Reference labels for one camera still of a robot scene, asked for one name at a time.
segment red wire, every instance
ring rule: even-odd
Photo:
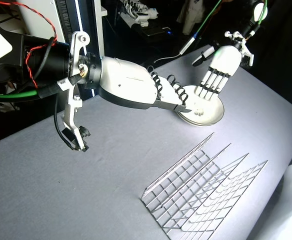
[[[33,8],[30,8],[29,6],[25,5],[25,4],[22,4],[20,2],[4,2],[4,1],[0,1],[0,5],[6,5],[6,6],[9,6],[9,5],[17,5],[17,6],[21,6],[21,7],[24,7],[24,8],[27,8],[31,11],[33,11],[34,13],[38,14],[40,17],[42,17],[43,19],[46,20],[46,22],[48,22],[51,27],[52,27],[52,30],[54,31],[54,40],[52,42],[52,46],[54,46],[57,42],[57,34],[56,34],[56,29],[55,29],[55,26],[53,25],[53,23],[51,22],[51,20],[49,20],[48,18],[46,18],[44,15],[42,15],[40,12],[36,11],[35,9]],[[35,88],[38,88],[38,85],[37,83],[35,82],[34,80],[34,77],[33,77],[33,73],[32,73],[32,69],[31,67],[29,66],[29,60],[30,60],[30,57],[31,57],[31,54],[34,50],[37,50],[37,49],[42,49],[42,48],[45,48],[47,47],[47,44],[44,44],[44,45],[40,45],[40,46],[35,46],[35,47],[32,47],[29,52],[27,53],[27,56],[26,56],[26,59],[25,59],[25,64],[27,65],[27,70],[28,70],[28,73],[29,73],[29,77],[30,79],[32,80],[32,82],[34,83],[35,85]]]

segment wire rack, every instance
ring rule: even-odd
[[[171,240],[209,239],[267,161],[232,178],[248,153],[227,166],[210,158],[204,141],[163,173],[144,191],[141,201]]]

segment green cable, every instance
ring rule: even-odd
[[[267,0],[265,0],[264,7],[263,7],[262,12],[261,12],[261,14],[259,16],[258,25],[261,25],[261,23],[263,21],[263,18],[264,18],[264,15],[266,13],[266,9],[267,9]]]
[[[219,0],[217,2],[217,4],[214,6],[214,8],[211,10],[211,12],[207,15],[207,17],[205,18],[205,20],[202,22],[202,24],[200,25],[200,27],[198,28],[197,32],[195,33],[196,35],[200,32],[200,30],[202,29],[202,27],[204,26],[204,24],[207,22],[207,20],[210,18],[210,16],[212,15],[212,13],[215,11],[215,9],[218,7],[218,5],[221,3],[222,0]]]
[[[16,93],[16,94],[0,95],[0,99],[18,99],[18,98],[26,98],[26,97],[36,96],[36,95],[37,95],[37,90],[32,90],[32,91],[26,91],[26,92],[21,92],[21,93]]]

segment white plate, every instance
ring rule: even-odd
[[[217,123],[224,115],[224,105],[219,97],[207,101],[195,94],[197,86],[183,87],[188,94],[185,104],[190,112],[178,112],[178,116],[185,122],[195,126],[210,126]]]

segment tabletop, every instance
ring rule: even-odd
[[[204,48],[156,69],[197,85]],[[0,141],[0,240],[166,240],[140,198],[145,188],[211,133],[205,152],[229,143],[220,164],[249,153],[242,168],[268,160],[212,239],[245,239],[292,159],[292,105],[239,68],[220,98],[221,121],[187,124],[176,113],[86,100],[75,123],[89,129],[87,152],[71,151],[49,117]]]

